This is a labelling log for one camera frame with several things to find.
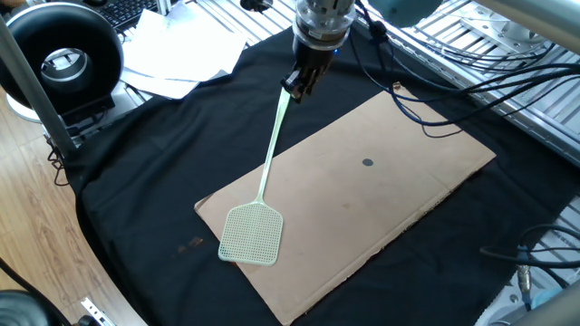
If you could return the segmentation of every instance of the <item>paper stack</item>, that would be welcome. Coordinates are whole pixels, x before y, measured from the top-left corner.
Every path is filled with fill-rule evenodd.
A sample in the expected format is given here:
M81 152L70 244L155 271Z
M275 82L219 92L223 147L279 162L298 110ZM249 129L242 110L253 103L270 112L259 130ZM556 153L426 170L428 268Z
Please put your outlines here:
M197 4L178 2L167 16L144 10L137 31L123 44L121 80L133 87L182 99L200 82L230 74L246 45Z

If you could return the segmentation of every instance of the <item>brown cardboard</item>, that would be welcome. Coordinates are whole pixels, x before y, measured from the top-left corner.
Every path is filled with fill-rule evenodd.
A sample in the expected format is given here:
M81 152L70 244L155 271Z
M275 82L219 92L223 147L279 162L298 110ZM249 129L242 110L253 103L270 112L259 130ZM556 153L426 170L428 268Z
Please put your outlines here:
M424 120L443 120L408 104ZM239 268L290 324L494 157L466 133L425 137L378 94L274 159L265 201L284 217L278 260ZM218 238L229 210L255 199L261 175L259 167L196 204Z

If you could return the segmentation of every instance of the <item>fly swatter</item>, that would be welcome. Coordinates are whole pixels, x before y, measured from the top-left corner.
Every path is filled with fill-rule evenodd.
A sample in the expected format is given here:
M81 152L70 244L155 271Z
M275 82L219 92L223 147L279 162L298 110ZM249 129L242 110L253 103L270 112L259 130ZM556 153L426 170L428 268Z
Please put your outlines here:
M282 89L274 130L266 154L266 163L256 199L227 213L226 226L217 250L219 259L247 264L272 266L278 258L278 247L282 236L282 215L264 202L264 191L278 132L290 101L290 94Z

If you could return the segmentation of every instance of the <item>table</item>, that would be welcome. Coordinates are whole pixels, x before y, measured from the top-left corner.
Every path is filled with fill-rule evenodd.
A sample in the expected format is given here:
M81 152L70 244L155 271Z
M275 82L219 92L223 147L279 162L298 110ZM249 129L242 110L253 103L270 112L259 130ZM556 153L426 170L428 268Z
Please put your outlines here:
M378 77L372 48L353 37ZM262 163L279 80L294 61L291 41L286 30L244 51L232 76L184 101L152 99L65 160L84 235L147 323L276 324L244 275L218 260L218 241L193 205ZM402 81L419 98L437 95ZM288 111L276 153L378 92L345 47L314 96ZM473 104L432 108L451 119ZM553 222L580 189L576 168L520 130L491 112L476 122L461 127L497 158L296 325L475 322L515 271L479 247L515 246L525 228Z

